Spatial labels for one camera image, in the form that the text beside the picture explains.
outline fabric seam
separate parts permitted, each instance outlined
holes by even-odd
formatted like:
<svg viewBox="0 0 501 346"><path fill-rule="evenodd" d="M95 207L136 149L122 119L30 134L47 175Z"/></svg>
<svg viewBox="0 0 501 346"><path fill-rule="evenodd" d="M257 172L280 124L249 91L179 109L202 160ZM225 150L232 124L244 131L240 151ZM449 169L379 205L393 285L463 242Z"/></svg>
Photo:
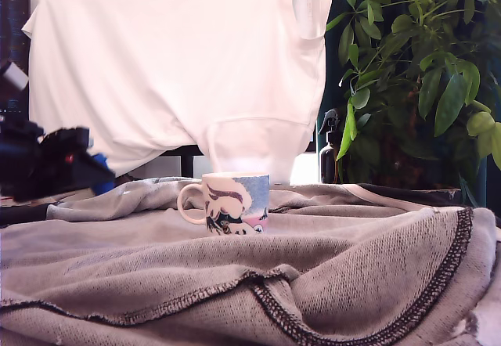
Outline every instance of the fabric seam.
<svg viewBox="0 0 501 346"><path fill-rule="evenodd" d="M454 240L433 278L421 295L393 323L368 337L336 341L308 329L299 319L290 315L272 296L265 285L251 285L255 297L275 324L301 346L382 346L400 341L413 331L440 298L456 273L471 238L473 211L468 208L457 211L457 227Z"/></svg>

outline screen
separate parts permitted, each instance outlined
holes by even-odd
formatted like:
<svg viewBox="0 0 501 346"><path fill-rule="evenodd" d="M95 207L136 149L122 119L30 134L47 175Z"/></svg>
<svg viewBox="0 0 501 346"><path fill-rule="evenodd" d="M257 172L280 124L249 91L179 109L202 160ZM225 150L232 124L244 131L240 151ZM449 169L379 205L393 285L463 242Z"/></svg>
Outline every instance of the screen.
<svg viewBox="0 0 501 346"><path fill-rule="evenodd" d="M30 17L30 5L30 0L0 0L0 63L10 60L26 74L30 39L22 28ZM18 114L27 119L27 109L27 89L21 94L0 95L0 114Z"/></svg>

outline houseplant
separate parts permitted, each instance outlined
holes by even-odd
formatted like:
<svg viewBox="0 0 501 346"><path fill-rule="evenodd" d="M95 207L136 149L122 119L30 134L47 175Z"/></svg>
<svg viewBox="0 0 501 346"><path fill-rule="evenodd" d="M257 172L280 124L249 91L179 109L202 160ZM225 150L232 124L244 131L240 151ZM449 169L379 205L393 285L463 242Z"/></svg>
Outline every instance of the houseplant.
<svg viewBox="0 0 501 346"><path fill-rule="evenodd" d="M348 67L342 180L468 189L482 158L501 168L501 0L346 1L327 25Z"/></svg>

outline spray bottle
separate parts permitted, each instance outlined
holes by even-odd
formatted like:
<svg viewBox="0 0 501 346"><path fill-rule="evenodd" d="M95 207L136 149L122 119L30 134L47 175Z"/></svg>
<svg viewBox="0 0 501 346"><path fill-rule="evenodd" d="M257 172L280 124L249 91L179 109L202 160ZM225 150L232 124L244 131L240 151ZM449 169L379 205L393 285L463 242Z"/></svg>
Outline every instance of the spray bottle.
<svg viewBox="0 0 501 346"><path fill-rule="evenodd" d="M327 146L320 150L320 182L338 184L340 182L337 171L336 157L340 149L338 126L341 122L336 109L326 112L319 134L327 134Z"/></svg>

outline mug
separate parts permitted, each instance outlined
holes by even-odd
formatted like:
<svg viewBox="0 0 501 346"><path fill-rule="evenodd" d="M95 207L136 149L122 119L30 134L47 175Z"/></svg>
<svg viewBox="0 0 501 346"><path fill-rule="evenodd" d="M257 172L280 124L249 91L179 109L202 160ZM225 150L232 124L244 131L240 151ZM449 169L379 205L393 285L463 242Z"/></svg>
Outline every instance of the mug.
<svg viewBox="0 0 501 346"><path fill-rule="evenodd" d="M184 209L186 191L197 189L204 196L205 218L193 219ZM178 196L181 216L195 225L206 225L218 235L261 234L268 225L269 175L223 172L202 175L202 184L184 187Z"/></svg>

